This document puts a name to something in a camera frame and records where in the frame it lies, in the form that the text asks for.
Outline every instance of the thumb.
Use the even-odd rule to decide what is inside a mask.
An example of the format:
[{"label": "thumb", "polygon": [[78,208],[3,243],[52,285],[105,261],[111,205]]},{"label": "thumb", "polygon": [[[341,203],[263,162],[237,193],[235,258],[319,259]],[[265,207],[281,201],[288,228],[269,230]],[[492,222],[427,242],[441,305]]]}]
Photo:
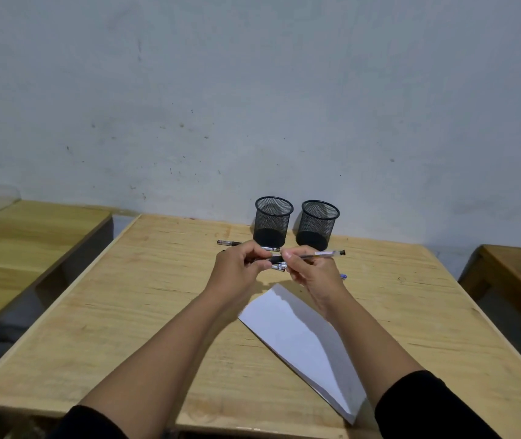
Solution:
[{"label": "thumb", "polygon": [[299,256],[295,256],[294,254],[291,254],[289,252],[283,253],[283,258],[287,261],[287,266],[297,271],[298,273],[301,273],[305,278],[307,276],[311,275],[311,269],[313,266],[309,265],[308,263],[305,263],[302,258]]},{"label": "thumb", "polygon": [[256,278],[256,276],[259,275],[259,272],[271,269],[272,267],[273,264],[268,260],[256,260],[246,267],[246,271],[249,275]]}]

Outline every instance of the hand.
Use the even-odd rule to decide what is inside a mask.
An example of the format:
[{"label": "hand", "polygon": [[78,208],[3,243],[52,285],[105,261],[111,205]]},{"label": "hand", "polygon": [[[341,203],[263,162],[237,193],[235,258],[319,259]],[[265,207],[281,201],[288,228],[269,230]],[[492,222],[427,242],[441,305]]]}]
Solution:
[{"label": "hand", "polygon": [[270,251],[262,249],[253,240],[219,252],[204,293],[213,294],[214,298],[223,300],[224,304],[240,300],[255,282],[259,272],[272,266],[268,260],[249,261],[266,259],[271,255]]},{"label": "hand", "polygon": [[307,245],[281,250],[291,278],[307,288],[318,310],[329,320],[333,307],[352,296],[344,286],[333,259],[303,260],[299,257],[315,253],[316,250]]}]

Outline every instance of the pen holder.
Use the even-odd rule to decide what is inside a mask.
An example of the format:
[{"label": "pen holder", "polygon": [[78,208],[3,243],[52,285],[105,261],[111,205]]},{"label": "pen holder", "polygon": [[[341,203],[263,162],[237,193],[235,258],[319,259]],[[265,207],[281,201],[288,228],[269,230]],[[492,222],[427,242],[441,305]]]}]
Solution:
[{"label": "pen holder", "polygon": [[301,208],[303,212],[295,240],[318,251],[326,250],[339,209],[321,200],[308,200]]},{"label": "pen holder", "polygon": [[260,246],[282,247],[293,205],[283,198],[266,196],[258,199],[255,206],[255,231],[252,238]]}]

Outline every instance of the white paper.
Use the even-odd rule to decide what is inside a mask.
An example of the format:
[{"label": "white paper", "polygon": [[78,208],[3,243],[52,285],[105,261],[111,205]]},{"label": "white paper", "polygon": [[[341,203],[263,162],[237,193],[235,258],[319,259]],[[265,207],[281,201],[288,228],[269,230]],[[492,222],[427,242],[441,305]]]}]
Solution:
[{"label": "white paper", "polygon": [[276,284],[254,299],[240,320],[342,417],[353,424],[366,392],[335,329]]}]

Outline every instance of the forearm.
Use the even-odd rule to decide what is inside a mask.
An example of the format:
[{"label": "forearm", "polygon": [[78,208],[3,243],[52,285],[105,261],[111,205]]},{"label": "forearm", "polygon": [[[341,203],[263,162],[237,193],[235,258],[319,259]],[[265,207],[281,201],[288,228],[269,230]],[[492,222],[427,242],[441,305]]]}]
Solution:
[{"label": "forearm", "polygon": [[401,377],[423,370],[349,293],[332,306],[329,319],[373,407]]},{"label": "forearm", "polygon": [[159,437],[222,308],[203,293],[122,362],[81,401],[131,438]]}]

